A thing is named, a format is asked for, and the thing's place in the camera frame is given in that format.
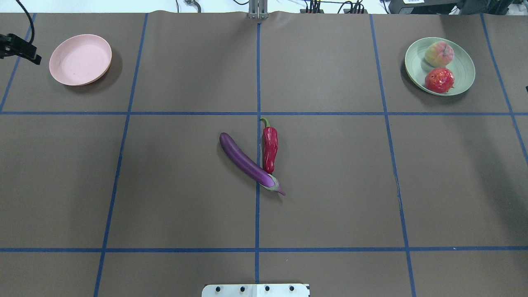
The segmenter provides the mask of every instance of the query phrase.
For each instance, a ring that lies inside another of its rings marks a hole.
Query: black cable
[[[335,4],[343,4],[343,2],[335,2],[335,1],[318,1],[321,3],[335,3]]]
[[[359,0],[354,4],[354,7],[348,12],[350,14],[363,13],[365,11],[365,6],[361,4],[363,0]]]
[[[345,4],[350,4],[350,10],[352,10],[352,1],[345,1],[343,2],[343,4],[341,4],[341,7],[339,7],[339,10],[337,11],[337,13],[341,12],[341,9],[343,8],[343,6],[345,6]]]
[[[198,4],[198,2],[194,2],[194,5],[196,5],[196,9],[198,9],[198,13],[202,12],[202,7]]]
[[[31,19],[31,16],[30,16],[30,13],[27,12],[26,8],[24,7],[24,5],[22,5],[22,3],[20,3],[19,0],[15,0],[19,5],[20,7],[22,7],[22,9],[24,10],[24,12],[26,13],[27,15],[27,18],[30,20],[30,27],[31,27],[31,38],[29,40],[29,44],[32,44],[33,43],[33,40],[35,39],[35,26],[33,26],[33,20]]]
[[[383,8],[385,9],[385,12],[387,14],[391,14],[388,10],[387,10],[387,7],[385,6],[385,0],[381,0],[383,2]]]
[[[321,13],[321,1],[310,0],[310,13]]]

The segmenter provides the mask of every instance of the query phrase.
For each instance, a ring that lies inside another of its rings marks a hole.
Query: eggplant
[[[279,181],[268,174],[264,169],[259,167],[252,159],[250,159],[244,152],[238,147],[237,143],[229,136],[229,134],[222,132],[220,134],[220,146],[228,156],[229,160],[233,162],[238,168],[240,168],[245,174],[252,179],[260,183],[264,188],[281,193],[286,196],[286,193],[282,190],[279,185]]]

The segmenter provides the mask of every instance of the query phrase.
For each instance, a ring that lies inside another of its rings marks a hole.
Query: blue tape line
[[[388,112],[390,116],[509,116],[509,113]]]
[[[519,144],[521,145],[521,150],[523,151],[524,161],[526,162],[526,165],[528,165],[528,153],[526,152],[526,146],[524,146],[523,137],[521,136],[521,131],[519,130],[519,127],[517,126],[517,120],[515,119],[512,105],[510,103],[510,99],[508,98],[506,88],[504,87],[501,72],[498,69],[497,61],[495,60],[495,55],[493,54],[492,44],[489,41],[488,29],[486,27],[486,22],[484,21],[484,15],[482,13],[480,14],[480,21],[482,22],[482,27],[484,29],[484,35],[486,36],[486,43],[488,44],[489,55],[492,58],[493,66],[495,67],[495,72],[497,72],[498,82],[501,84],[502,93],[504,95],[504,99],[506,100],[506,105],[508,105],[508,110],[510,111],[510,115],[512,117],[512,122],[515,128],[515,132],[517,133],[517,139],[519,140]]]
[[[132,115],[254,116],[256,112],[131,112]]]
[[[401,229],[403,233],[403,243],[405,244],[405,248],[409,248],[409,239],[407,238],[407,227],[405,224],[405,214],[403,212],[403,202],[401,200],[401,191],[400,191],[400,181],[398,179],[398,168],[396,166],[396,158],[394,157],[394,147],[392,145],[392,134],[391,134],[391,128],[389,123],[389,113],[387,112],[387,104],[385,100],[385,90],[383,88],[383,78],[381,76],[381,66],[380,66],[380,57],[378,53],[378,45],[376,42],[376,32],[374,29],[374,19],[372,17],[372,14],[369,15],[370,17],[370,28],[372,31],[372,42],[374,44],[374,53],[376,57],[376,68],[378,70],[378,80],[380,84],[380,92],[381,92],[381,101],[383,103],[383,112],[385,113],[385,126],[387,129],[387,138],[389,139],[389,149],[391,153],[391,160],[392,160],[392,170],[394,173],[394,178],[396,180],[396,186],[398,190],[398,201],[400,203],[400,220],[401,220]],[[411,286],[411,293],[413,297],[416,297],[416,288],[414,285],[414,274],[412,272],[412,263],[411,263],[411,253],[407,250],[406,251],[407,256],[407,269],[409,271],[409,282]]]
[[[128,101],[127,118],[125,120],[125,128],[123,130],[123,136],[121,139],[121,147],[119,149],[119,158],[117,160],[116,175],[114,177],[114,187],[112,189],[112,197],[110,199],[110,207],[108,209],[108,217],[107,217],[106,227],[105,227],[105,236],[102,242],[101,258],[99,260],[99,269],[97,271],[96,285],[93,291],[93,297],[97,297],[97,295],[99,294],[99,284],[101,283],[102,268],[105,264],[105,252],[106,252],[106,247],[108,244],[108,234],[110,232],[110,223],[112,221],[112,213],[114,211],[114,203],[116,200],[116,192],[117,192],[117,182],[119,180],[119,174],[121,172],[121,162],[123,159],[123,150],[125,148],[125,140],[127,138],[127,132],[128,132],[128,123],[130,121],[130,112],[132,110],[132,103],[134,101],[134,92],[136,90],[136,80],[137,80],[137,74],[139,71],[139,63],[141,62],[141,53],[143,50],[143,41],[145,40],[145,31],[147,29],[147,21],[148,21],[148,13],[145,14],[145,19],[143,20],[143,31],[141,34],[141,40],[139,42],[139,50],[138,50],[137,60],[136,60],[136,69],[134,71],[134,80],[132,81],[132,88],[130,90],[130,99]]]
[[[0,115],[127,115],[128,112],[0,112]],[[254,116],[258,112],[130,112],[131,115]],[[390,116],[511,116],[511,113],[387,112]],[[528,113],[513,113],[528,116]],[[261,116],[384,116],[384,112],[261,112]]]
[[[257,164],[260,165],[260,23],[257,24]],[[260,281],[260,184],[255,185],[255,283]]]
[[[2,247],[0,253],[101,253],[101,248]]]
[[[107,253],[254,253],[254,248],[107,248]]]
[[[262,112],[265,116],[382,116],[382,112]]]
[[[452,252],[465,250],[528,250],[528,246],[431,246],[431,247],[409,247],[411,252]]]
[[[106,248],[105,253],[254,253],[252,247]],[[260,253],[457,252],[526,250],[528,246],[260,247]],[[102,248],[2,247],[0,253],[101,253]]]
[[[3,115],[126,115],[127,112],[1,112]]]
[[[262,247],[262,253],[405,252],[405,247]]]
[[[35,22],[36,13],[33,14],[33,17],[31,20]],[[27,28],[26,36],[24,37],[24,40],[27,41],[31,33],[31,26]],[[5,100],[7,100],[7,94],[9,94],[9,90],[11,89],[11,84],[13,83],[13,79],[15,78],[16,69],[18,68],[18,63],[20,62],[20,57],[16,58],[15,66],[13,67],[13,71],[11,72],[11,76],[9,77],[9,81],[7,82],[7,86],[5,87],[4,96],[2,97],[2,102],[0,103],[0,112],[2,109],[4,109]]]

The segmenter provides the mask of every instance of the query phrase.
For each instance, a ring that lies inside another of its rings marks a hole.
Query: white metal plate
[[[309,284],[207,285],[202,297],[309,297]]]
[[[425,3],[425,0],[403,0],[405,4],[418,4]]]

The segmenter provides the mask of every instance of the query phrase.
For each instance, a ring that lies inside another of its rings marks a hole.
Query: pink plate
[[[68,86],[82,86],[98,80],[110,67],[112,49],[102,37],[74,36],[61,43],[51,55],[50,73]]]

